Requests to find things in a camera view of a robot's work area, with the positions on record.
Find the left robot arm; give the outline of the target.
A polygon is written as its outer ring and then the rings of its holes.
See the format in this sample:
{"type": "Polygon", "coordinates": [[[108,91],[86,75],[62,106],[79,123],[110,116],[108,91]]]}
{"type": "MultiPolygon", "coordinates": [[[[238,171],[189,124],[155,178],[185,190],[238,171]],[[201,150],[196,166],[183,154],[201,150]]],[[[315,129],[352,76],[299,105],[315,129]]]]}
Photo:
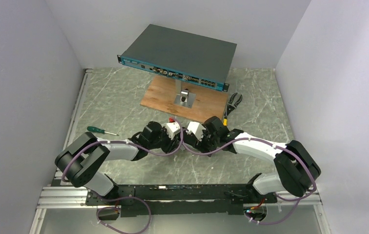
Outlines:
{"type": "Polygon", "coordinates": [[[119,198],[119,186],[99,172],[105,161],[138,161],[155,155],[155,149],[162,150],[160,156],[170,156],[180,149],[183,138],[183,128],[176,121],[164,126],[151,121],[126,140],[104,140],[85,132],[56,157],[55,165],[62,171],[63,182],[85,187],[106,200],[115,199],[119,198]]]}

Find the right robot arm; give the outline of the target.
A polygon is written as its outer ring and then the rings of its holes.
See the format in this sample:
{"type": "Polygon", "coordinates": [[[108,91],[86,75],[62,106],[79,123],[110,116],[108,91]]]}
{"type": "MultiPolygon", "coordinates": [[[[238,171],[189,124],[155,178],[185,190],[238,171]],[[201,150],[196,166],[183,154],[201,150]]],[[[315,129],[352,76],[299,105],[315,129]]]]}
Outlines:
{"type": "Polygon", "coordinates": [[[193,154],[211,156],[219,151],[252,156],[271,163],[272,173],[258,173],[246,185],[248,195],[263,198],[286,191],[297,201],[316,191],[316,179],[321,169],[309,152],[297,140],[278,143],[254,137],[240,130],[229,130],[218,117],[204,123],[191,121],[183,129],[183,146],[193,154]]]}

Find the wooden base board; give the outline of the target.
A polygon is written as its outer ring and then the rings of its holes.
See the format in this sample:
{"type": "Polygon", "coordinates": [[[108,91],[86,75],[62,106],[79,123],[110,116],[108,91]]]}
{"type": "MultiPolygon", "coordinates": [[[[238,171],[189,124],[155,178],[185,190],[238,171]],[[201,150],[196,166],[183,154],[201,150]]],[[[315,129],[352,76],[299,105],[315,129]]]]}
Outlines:
{"type": "Polygon", "coordinates": [[[204,122],[213,116],[222,119],[228,99],[227,93],[183,81],[182,87],[196,94],[192,108],[174,104],[175,79],[163,76],[153,78],[140,105],[198,122],[204,122]]]}

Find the black handled pliers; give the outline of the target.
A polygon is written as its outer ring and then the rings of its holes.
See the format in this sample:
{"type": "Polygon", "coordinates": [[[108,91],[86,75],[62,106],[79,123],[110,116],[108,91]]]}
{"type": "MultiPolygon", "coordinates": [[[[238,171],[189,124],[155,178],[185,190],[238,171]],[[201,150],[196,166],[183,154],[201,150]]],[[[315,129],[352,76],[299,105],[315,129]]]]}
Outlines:
{"type": "Polygon", "coordinates": [[[242,100],[243,100],[242,94],[233,93],[229,101],[227,102],[224,118],[227,118],[228,115],[238,107],[238,105],[241,103],[242,100]]]}

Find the metal stand bracket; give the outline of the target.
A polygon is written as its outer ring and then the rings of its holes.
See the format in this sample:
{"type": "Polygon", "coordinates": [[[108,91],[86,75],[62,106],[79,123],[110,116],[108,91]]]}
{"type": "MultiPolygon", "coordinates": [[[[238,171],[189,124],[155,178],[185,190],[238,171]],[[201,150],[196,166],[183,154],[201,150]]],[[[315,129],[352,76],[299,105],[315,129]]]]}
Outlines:
{"type": "Polygon", "coordinates": [[[182,87],[182,81],[178,79],[175,80],[175,91],[176,91],[176,96],[175,96],[174,104],[187,107],[187,108],[192,108],[195,102],[195,99],[196,99],[196,94],[191,93],[187,88],[184,89],[182,87]]]}

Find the teal network switch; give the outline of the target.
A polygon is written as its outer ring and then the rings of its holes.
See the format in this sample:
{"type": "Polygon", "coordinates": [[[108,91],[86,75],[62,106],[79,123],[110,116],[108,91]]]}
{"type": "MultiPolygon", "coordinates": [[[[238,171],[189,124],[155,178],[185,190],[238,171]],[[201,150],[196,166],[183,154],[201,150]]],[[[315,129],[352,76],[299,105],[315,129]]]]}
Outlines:
{"type": "Polygon", "coordinates": [[[117,59],[125,66],[227,92],[236,47],[232,42],[149,24],[117,59]]]}

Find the green handled screwdriver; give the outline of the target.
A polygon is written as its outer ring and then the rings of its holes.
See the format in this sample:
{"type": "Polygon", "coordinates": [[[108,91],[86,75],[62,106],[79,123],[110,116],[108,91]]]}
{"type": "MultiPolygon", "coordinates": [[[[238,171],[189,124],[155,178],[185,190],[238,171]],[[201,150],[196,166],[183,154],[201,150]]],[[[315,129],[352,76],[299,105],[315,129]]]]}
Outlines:
{"type": "Polygon", "coordinates": [[[92,132],[92,133],[110,134],[110,135],[114,135],[114,136],[119,136],[119,134],[111,133],[111,132],[108,132],[104,129],[95,127],[95,126],[87,126],[87,131],[92,132]]]}

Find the aluminium frame rail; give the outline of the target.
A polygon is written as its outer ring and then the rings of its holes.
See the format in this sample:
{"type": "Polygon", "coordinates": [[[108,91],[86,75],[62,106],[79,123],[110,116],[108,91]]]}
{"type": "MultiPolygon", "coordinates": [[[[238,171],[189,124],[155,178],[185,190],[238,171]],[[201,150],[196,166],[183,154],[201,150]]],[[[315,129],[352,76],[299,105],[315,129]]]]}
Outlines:
{"type": "MultiPolygon", "coordinates": [[[[84,76],[72,111],[63,149],[72,143],[75,138],[78,121],[81,115],[80,112],[85,101],[92,73],[93,69],[84,70],[84,76]]],[[[57,169],[51,184],[42,188],[29,233],[41,233],[44,217],[48,209],[75,209],[85,207],[84,200],[86,199],[87,190],[85,188],[74,188],[67,183],[62,184],[59,180],[61,175],[61,171],[57,169]]]]}

